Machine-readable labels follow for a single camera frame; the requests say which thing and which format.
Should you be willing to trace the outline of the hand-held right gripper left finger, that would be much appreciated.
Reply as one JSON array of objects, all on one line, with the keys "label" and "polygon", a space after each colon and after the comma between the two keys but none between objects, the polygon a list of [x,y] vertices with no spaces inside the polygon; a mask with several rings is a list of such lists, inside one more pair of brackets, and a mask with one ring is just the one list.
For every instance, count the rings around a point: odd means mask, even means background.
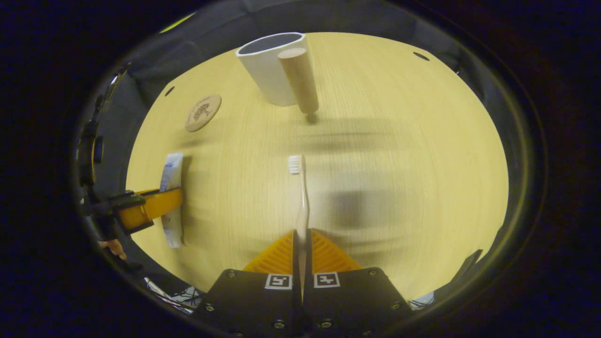
[{"label": "hand-held right gripper left finger", "polygon": [[301,277],[296,231],[284,235],[246,268],[224,270],[202,296],[195,319],[234,338],[293,338],[301,326]]}]

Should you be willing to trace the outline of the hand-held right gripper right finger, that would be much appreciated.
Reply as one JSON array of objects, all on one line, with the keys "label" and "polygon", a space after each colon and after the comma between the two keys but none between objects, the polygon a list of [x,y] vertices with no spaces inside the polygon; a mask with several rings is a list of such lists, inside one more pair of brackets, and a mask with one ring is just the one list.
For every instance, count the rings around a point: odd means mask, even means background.
[{"label": "hand-held right gripper right finger", "polygon": [[315,229],[306,231],[303,311],[308,338],[384,338],[412,315],[378,267],[362,267]]}]

